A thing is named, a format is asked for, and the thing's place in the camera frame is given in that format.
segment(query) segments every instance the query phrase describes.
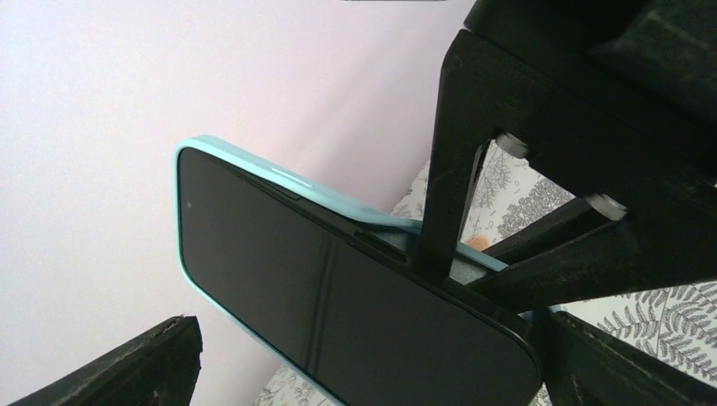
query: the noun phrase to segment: pink wall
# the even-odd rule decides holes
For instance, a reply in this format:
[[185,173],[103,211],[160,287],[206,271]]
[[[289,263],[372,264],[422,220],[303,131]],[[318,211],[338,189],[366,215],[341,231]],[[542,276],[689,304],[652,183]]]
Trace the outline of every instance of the pink wall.
[[389,210],[471,3],[0,0],[0,403],[186,313],[195,403],[250,404],[277,361],[180,275],[173,147],[214,134]]

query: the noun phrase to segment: phone side button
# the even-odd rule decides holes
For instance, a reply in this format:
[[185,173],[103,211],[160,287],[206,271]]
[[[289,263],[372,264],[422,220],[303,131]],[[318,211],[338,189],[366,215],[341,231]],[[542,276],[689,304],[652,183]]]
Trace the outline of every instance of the phone side button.
[[297,178],[297,177],[295,177],[295,176],[293,176],[293,175],[290,175],[290,174],[288,174],[288,173],[286,173],[286,172],[284,172],[284,171],[282,171],[282,170],[276,169],[275,167],[272,167],[272,168],[271,168],[271,171],[274,172],[274,173],[278,173],[278,174],[282,175],[284,178],[291,179],[292,181],[296,182],[297,184],[301,184],[301,185],[303,185],[304,187],[307,187],[307,188],[313,188],[313,187],[314,187],[313,184],[304,182],[303,180],[301,180],[301,179],[299,179],[299,178]]
[[279,186],[278,184],[273,184],[272,182],[265,181],[264,179],[261,179],[261,183],[265,184],[266,186],[269,186],[270,188],[274,189],[275,191],[281,193],[282,195],[285,195],[291,200],[299,200],[301,199],[300,195],[297,195],[293,193],[291,190],[283,188],[282,186]]

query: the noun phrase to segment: light blue phone case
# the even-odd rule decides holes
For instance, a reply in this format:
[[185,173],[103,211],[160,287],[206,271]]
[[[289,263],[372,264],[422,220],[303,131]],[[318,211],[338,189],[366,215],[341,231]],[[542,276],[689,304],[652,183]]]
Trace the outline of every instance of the light blue phone case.
[[[181,253],[181,236],[179,230],[179,184],[178,184],[178,158],[179,153],[184,148],[194,148],[199,151],[203,151],[209,155],[216,156],[217,158],[228,162],[235,167],[252,173],[260,178],[263,178],[269,182],[277,184],[285,189],[302,196],[305,199],[311,200],[314,203],[325,207],[335,213],[338,213],[344,217],[350,218],[357,222],[369,223],[377,226],[388,226],[406,230],[410,233],[420,234],[421,221],[413,220],[400,217],[392,217],[374,208],[368,207],[354,199],[342,195],[335,190],[329,189],[326,186],[317,184],[316,182],[304,178],[296,173],[292,173],[287,169],[279,167],[278,165],[267,161],[266,159],[260,158],[254,154],[251,154],[235,145],[229,144],[224,140],[220,140],[217,137],[211,135],[200,135],[194,138],[183,140],[177,146],[174,152],[174,213],[175,213],[175,227],[177,236],[177,248],[179,265],[182,268],[184,278],[187,282],[194,287],[205,299],[212,303],[217,309],[219,309],[226,317],[234,321],[239,327],[247,332],[254,340],[261,343],[264,347],[269,349],[272,353],[275,353],[285,363],[291,365],[294,370],[299,373],[306,381],[314,382],[314,380],[306,376],[299,367],[297,367],[290,359],[284,357],[280,352],[276,351],[269,343],[261,338],[256,332],[250,327],[244,325],[240,320],[236,319],[228,310],[226,310],[221,304],[217,303],[209,294],[207,294],[202,288],[200,288],[187,273],[182,261]],[[458,243],[457,251],[468,258],[477,261],[479,264],[489,267],[494,271],[500,271],[507,265],[503,262],[496,260],[482,252],[474,250],[473,248]],[[343,404],[338,399],[335,399],[330,393],[321,390],[322,394],[329,398],[335,404]]]

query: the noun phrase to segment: patterned fabric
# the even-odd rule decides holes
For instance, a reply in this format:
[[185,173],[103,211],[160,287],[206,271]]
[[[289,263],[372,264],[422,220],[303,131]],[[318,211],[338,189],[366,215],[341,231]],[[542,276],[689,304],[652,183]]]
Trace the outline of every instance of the patterned fabric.
[[[424,214],[429,163],[396,205],[393,216]],[[524,160],[489,148],[461,240],[484,250],[573,196]],[[717,386],[717,283],[658,289],[565,304],[567,311],[695,378]],[[332,406],[283,366],[255,406]],[[531,406],[551,405],[545,386]]]

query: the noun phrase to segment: gray fern pattern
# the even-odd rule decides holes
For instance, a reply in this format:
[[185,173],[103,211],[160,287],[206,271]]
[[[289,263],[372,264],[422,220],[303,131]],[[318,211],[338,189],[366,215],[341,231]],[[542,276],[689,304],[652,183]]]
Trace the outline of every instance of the gray fern pattern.
[[413,218],[413,213],[408,207],[408,203],[404,203],[400,206],[394,207],[393,211],[391,212],[391,215],[394,217]]
[[296,372],[282,365],[253,406],[334,406]]
[[471,201],[471,208],[490,209],[498,193],[505,189],[511,180],[511,169],[508,161],[512,158],[495,142],[491,142],[485,154],[483,170],[480,171],[478,183],[475,185],[475,197]]
[[538,391],[538,394],[535,395],[535,398],[533,398],[533,401],[530,403],[530,406],[546,406],[551,404],[552,403],[550,402],[548,388],[545,387],[545,384],[543,384],[543,386]]
[[717,384],[717,283],[622,295],[631,299],[597,326],[647,354]]
[[508,206],[503,223],[498,226],[502,238],[508,238],[556,208],[566,204],[574,196],[547,178],[539,180],[528,197]]

